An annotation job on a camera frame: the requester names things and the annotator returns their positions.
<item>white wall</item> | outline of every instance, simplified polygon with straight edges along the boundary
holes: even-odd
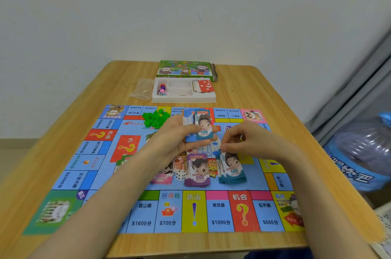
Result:
[[[391,0],[0,0],[0,6],[0,138],[40,137],[115,59],[255,65],[305,122],[391,26]]]

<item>gray curtain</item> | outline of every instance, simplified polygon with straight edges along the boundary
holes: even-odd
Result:
[[[391,32],[361,63],[345,86],[306,124],[307,129],[324,146],[342,125],[353,120],[390,86]]]

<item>person's right hand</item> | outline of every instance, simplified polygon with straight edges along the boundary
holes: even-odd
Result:
[[[248,120],[225,132],[220,149],[222,152],[241,153],[278,162],[291,158],[292,153],[301,153],[299,148],[285,138]]]

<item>forearm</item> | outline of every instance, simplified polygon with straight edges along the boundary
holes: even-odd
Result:
[[[104,257],[126,215],[157,173],[151,157],[148,151],[136,153],[30,259]]]
[[[307,239],[316,259],[376,258],[301,154],[283,162],[296,193]]]

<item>person's left hand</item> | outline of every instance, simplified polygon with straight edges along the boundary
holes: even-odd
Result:
[[[190,133],[201,131],[200,125],[182,125],[182,116],[176,115],[167,119],[163,126],[151,137],[144,145],[142,150],[147,150],[152,157],[158,160],[160,169],[163,169],[175,156],[189,149],[204,147],[212,141],[217,140],[217,135],[213,138],[199,140],[197,142],[185,143],[183,139]],[[212,127],[213,133],[218,131],[218,128]]]

